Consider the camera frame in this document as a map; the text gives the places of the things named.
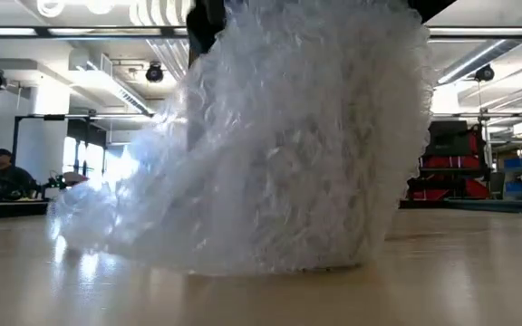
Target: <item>white ceiling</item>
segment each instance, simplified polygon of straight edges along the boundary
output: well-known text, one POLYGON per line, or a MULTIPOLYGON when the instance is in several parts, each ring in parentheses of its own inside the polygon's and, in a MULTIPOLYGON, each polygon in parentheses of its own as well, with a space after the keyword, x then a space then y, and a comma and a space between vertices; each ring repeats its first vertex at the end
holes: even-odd
MULTIPOLYGON (((107 15, 89 13, 82 5, 68 6, 55 18, 44 18, 37 13, 36 0, 0 0, 0 24, 51 24, 51 25, 131 25, 127 6, 117 6, 107 15)), ((183 15, 190 7, 190 0, 161 0, 160 8, 165 19, 171 24, 184 24, 183 15)), ((429 21, 428 25, 514 25, 522 23, 522 1, 518 0, 458 0, 441 14, 429 21)), ((432 43, 432 65, 438 72, 451 67, 462 57, 482 46, 483 42, 432 43)), ((115 62, 114 73, 126 81, 145 99, 162 99, 175 85, 175 80, 167 74, 160 84, 149 84, 144 79, 149 62, 158 56, 145 41, 95 41, 67 43, 60 41, 0 41, 0 58, 31 58, 61 75, 69 78, 66 58, 74 47, 87 47, 106 53, 115 62)), ((496 79, 483 85, 480 98, 483 103, 504 98, 522 89, 522 74, 505 79, 509 74, 522 68, 522 46, 507 53, 492 63, 496 79)), ((477 111, 479 96, 473 82, 459 82, 461 111, 477 111)), ((118 100, 102 91, 91 89, 101 98, 111 111, 118 100)), ((85 106, 81 98, 72 100, 73 106, 85 106)), ((522 101, 501 108, 506 111, 521 111, 522 101)), ((501 125, 512 125, 517 120, 505 120, 501 125)))

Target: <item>desk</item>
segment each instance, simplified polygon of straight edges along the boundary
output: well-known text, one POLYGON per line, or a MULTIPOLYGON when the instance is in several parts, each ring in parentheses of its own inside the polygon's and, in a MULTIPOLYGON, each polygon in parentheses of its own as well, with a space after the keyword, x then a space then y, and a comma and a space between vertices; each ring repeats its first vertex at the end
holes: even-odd
POLYGON ((0 325, 522 325, 522 216, 402 210, 376 262, 208 278, 78 254, 0 219, 0 325))

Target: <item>crumpled plastic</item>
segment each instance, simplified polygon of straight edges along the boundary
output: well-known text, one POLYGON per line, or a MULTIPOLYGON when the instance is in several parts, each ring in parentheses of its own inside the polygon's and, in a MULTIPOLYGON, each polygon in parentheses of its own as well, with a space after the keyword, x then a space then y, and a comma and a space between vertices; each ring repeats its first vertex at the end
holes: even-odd
POLYGON ((71 247, 183 273, 366 263, 416 174, 434 80, 402 0, 251 0, 125 149, 59 196, 71 247))

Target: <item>window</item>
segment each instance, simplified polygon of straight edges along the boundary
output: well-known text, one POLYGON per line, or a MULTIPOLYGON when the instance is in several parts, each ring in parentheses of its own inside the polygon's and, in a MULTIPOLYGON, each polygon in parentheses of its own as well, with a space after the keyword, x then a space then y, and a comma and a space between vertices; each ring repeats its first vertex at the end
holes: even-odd
POLYGON ((63 168, 62 173, 75 171, 76 139, 66 137, 63 140, 63 168))
POLYGON ((95 144, 86 144, 72 137, 63 142, 63 173, 76 172, 86 177, 101 177, 104 165, 104 148, 95 144))

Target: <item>ceiling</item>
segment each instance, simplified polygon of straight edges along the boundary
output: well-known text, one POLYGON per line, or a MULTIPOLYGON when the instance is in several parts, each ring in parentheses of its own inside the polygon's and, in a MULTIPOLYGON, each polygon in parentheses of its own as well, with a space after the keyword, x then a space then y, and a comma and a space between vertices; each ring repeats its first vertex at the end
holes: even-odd
MULTIPOLYGON (((142 0, 150 6, 151 19, 141 19, 143 24, 159 24, 160 18, 152 15, 152 6, 159 1, 158 8, 164 24, 183 25, 184 17, 191 6, 191 0, 142 0)), ((27 25, 134 25, 131 19, 129 5, 116 5, 108 14, 92 14, 84 5, 67 5, 63 12, 56 17, 43 17, 38 13, 36 0, 0 0, 0 24, 27 25)), ((518 0, 458 0, 451 7, 434 17, 428 25, 522 25, 522 1, 518 0)), ((150 43, 143 40, 136 41, 87 41, 67 43, 60 41, 5 41, 5 51, 2 51, 0 41, 0 58, 31 58, 49 67, 63 77, 69 79, 67 70, 67 56, 74 48, 84 47, 92 51, 105 53, 114 64, 113 74, 126 82, 133 90, 147 101, 164 99, 176 85, 177 78, 186 71, 188 65, 188 43, 150 43), (150 62, 162 61, 165 79, 161 83, 146 82, 144 74, 150 62)), ((456 68, 460 61, 470 53, 492 44, 492 42, 433 42, 432 67, 443 75, 456 68)), ((520 112, 522 111, 522 45, 511 52, 503 53, 492 63, 496 77, 481 85, 463 78, 448 86, 458 99, 458 106, 445 106, 441 112, 478 112, 479 108, 489 106, 494 111, 520 112)), ((88 87, 96 100, 100 100, 107 107, 107 111, 128 111, 126 106, 109 93, 102 93, 101 89, 88 87)), ((73 96, 72 106, 76 110, 91 106, 85 96, 73 96)), ((491 126, 501 127, 503 130, 520 122, 519 119, 492 120, 491 126)), ((115 129, 136 129, 140 122, 112 123, 115 129)))

